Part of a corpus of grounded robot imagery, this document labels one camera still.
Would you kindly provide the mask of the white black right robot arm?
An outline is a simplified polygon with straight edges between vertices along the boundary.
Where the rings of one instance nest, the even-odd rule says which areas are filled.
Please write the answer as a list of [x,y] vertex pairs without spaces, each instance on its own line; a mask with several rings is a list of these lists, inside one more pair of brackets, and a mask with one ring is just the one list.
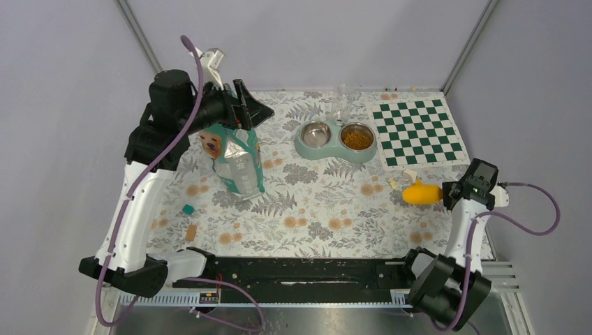
[[496,204],[497,177],[495,165],[474,158],[459,180],[444,182],[438,196],[452,213],[445,252],[436,255],[417,247],[404,258],[400,277],[411,287],[409,302],[440,332],[459,331],[491,291],[480,250]]

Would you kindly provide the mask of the yellow plastic scoop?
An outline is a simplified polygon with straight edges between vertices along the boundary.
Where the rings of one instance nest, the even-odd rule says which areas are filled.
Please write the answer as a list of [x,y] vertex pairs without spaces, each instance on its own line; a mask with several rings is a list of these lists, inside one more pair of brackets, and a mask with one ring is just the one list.
[[424,184],[417,179],[411,186],[403,190],[402,198],[408,204],[436,204],[443,199],[443,190],[440,186]]

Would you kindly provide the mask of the teal pet food bag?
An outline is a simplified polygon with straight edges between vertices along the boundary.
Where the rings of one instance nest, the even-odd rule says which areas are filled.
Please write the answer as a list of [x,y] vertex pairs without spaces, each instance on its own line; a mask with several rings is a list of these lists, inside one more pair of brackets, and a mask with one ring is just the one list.
[[265,192],[260,143],[256,131],[215,124],[198,132],[212,169],[227,189],[243,200]]

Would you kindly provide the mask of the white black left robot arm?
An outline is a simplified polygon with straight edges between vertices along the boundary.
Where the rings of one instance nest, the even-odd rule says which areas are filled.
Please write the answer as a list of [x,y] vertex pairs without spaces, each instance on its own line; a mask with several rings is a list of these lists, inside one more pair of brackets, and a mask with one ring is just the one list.
[[149,97],[129,136],[124,184],[110,229],[97,253],[83,258],[78,267],[81,274],[141,297],[153,297],[163,286],[186,278],[201,287],[216,280],[216,267],[204,251],[147,253],[151,223],[190,146],[189,136],[211,126],[252,133],[274,116],[242,80],[218,88],[211,82],[193,83],[183,70],[158,73],[149,85]]

